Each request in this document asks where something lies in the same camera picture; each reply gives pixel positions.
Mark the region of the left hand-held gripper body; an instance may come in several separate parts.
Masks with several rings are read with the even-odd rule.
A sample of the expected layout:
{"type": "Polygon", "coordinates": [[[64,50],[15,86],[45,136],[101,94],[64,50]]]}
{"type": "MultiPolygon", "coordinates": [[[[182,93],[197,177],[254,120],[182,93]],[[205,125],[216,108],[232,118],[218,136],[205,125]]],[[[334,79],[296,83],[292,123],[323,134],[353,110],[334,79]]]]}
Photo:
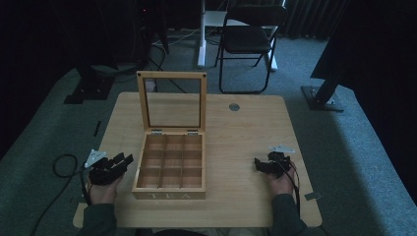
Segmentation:
{"type": "Polygon", "coordinates": [[[90,168],[90,182],[94,185],[100,186],[112,183],[127,171],[127,167],[122,166],[120,162],[118,164],[114,164],[112,162],[112,158],[108,158],[105,151],[94,149],[90,151],[84,167],[90,168]]]}

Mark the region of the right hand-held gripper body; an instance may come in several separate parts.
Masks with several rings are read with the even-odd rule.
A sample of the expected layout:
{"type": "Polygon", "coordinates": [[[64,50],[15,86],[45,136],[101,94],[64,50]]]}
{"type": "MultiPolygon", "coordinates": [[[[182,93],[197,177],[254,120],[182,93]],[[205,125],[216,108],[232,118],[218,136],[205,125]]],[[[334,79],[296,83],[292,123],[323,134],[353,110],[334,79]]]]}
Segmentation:
{"type": "Polygon", "coordinates": [[[286,174],[292,167],[290,156],[284,154],[289,150],[289,147],[270,147],[269,150],[268,163],[264,164],[263,172],[279,178],[283,174],[286,174]]]}

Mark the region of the wooden tea box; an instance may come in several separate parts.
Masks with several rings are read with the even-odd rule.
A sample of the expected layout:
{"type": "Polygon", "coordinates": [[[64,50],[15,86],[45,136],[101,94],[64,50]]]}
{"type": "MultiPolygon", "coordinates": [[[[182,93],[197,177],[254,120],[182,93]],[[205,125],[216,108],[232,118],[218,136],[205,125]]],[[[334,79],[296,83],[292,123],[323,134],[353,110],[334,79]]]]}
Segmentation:
{"type": "Polygon", "coordinates": [[[138,200],[206,197],[207,75],[137,73],[144,139],[132,193],[138,200]]]}

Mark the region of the person's right hand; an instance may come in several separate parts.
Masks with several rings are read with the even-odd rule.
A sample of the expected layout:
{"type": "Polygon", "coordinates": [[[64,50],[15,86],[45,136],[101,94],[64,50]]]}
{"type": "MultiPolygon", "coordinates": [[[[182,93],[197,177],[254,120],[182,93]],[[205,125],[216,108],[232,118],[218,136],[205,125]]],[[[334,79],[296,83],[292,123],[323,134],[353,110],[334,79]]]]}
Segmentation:
{"type": "Polygon", "coordinates": [[[286,174],[276,178],[273,175],[267,175],[266,180],[269,185],[270,192],[273,196],[277,195],[292,195],[294,192],[294,185],[292,183],[294,179],[295,169],[291,167],[286,174]]]}

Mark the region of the person's left hand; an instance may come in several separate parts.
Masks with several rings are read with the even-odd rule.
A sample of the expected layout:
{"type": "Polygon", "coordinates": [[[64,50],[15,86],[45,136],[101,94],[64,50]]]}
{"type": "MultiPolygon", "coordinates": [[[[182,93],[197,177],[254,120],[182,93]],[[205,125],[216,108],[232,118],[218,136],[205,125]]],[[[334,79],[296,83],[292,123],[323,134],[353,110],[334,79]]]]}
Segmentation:
{"type": "Polygon", "coordinates": [[[120,176],[105,186],[89,183],[89,198],[91,203],[93,205],[113,204],[117,197],[117,187],[123,178],[124,176],[120,176]]]}

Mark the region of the black stand base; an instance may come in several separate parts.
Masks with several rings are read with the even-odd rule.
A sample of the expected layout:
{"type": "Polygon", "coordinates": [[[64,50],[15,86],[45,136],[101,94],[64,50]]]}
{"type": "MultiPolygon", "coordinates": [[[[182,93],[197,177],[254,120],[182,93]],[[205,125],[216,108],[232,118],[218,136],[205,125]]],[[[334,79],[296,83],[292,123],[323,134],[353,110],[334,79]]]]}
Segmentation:
{"type": "Polygon", "coordinates": [[[100,75],[91,66],[76,68],[80,81],[72,94],[66,96],[65,104],[82,104],[85,100],[106,100],[112,88],[114,77],[100,75]]]}

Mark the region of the black metal stand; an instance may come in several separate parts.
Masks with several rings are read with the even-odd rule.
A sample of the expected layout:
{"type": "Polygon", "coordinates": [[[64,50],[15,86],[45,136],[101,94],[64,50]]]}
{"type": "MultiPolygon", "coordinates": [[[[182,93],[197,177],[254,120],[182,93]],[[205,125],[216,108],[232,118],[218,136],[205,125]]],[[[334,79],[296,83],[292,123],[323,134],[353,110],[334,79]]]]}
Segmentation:
{"type": "Polygon", "coordinates": [[[334,94],[340,81],[340,73],[332,73],[320,87],[302,86],[301,90],[311,110],[343,112],[338,97],[334,94]]]}

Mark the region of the black folding chair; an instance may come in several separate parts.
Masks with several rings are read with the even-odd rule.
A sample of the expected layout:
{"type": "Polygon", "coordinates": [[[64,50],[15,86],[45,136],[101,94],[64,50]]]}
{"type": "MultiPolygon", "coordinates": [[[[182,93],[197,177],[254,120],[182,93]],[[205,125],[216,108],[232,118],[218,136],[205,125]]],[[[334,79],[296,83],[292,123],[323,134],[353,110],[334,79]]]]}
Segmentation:
{"type": "Polygon", "coordinates": [[[225,94],[260,94],[268,87],[272,57],[276,47],[279,29],[285,24],[288,16],[287,9],[279,4],[270,5],[241,5],[226,12],[223,20],[217,54],[214,66],[220,63],[218,87],[225,94]],[[270,54],[265,83],[260,89],[226,90],[223,88],[223,63],[233,60],[225,57],[224,53],[243,55],[242,60],[254,60],[257,66],[264,56],[270,54]]]}

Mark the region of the dark curtain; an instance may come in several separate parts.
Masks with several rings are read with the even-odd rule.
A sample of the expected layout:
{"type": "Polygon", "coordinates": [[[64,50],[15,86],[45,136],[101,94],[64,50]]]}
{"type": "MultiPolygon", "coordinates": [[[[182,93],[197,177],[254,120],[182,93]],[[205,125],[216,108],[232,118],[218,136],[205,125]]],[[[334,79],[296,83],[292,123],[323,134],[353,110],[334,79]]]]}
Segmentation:
{"type": "Polygon", "coordinates": [[[281,34],[290,38],[331,37],[349,0],[283,0],[288,17],[281,34]]]}

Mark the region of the white desk frame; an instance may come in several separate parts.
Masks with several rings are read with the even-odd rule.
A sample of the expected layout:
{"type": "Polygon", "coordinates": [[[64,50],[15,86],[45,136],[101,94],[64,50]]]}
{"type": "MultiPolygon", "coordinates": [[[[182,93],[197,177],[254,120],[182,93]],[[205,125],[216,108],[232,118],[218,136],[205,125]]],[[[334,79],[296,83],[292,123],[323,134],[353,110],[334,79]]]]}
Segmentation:
{"type": "MultiPolygon", "coordinates": [[[[225,11],[207,11],[206,10],[206,5],[205,5],[205,3],[203,3],[203,5],[202,5],[202,18],[201,18],[201,44],[200,44],[200,51],[199,51],[199,57],[198,57],[198,65],[200,67],[203,67],[206,64],[206,52],[207,52],[207,43],[209,42],[209,35],[211,35],[213,33],[215,36],[217,36],[218,37],[217,46],[219,45],[220,35],[221,35],[221,32],[222,32],[223,20],[224,20],[224,17],[226,15],[226,12],[233,7],[241,6],[241,5],[248,5],[248,4],[254,4],[254,5],[279,4],[279,5],[284,6],[280,2],[269,3],[269,4],[240,3],[240,4],[233,5],[233,6],[229,7],[225,11]]],[[[268,54],[267,56],[264,56],[264,57],[267,57],[267,62],[268,62],[270,54],[268,54]]],[[[275,63],[274,56],[272,57],[271,69],[272,70],[276,69],[276,63],[275,63]]]]}

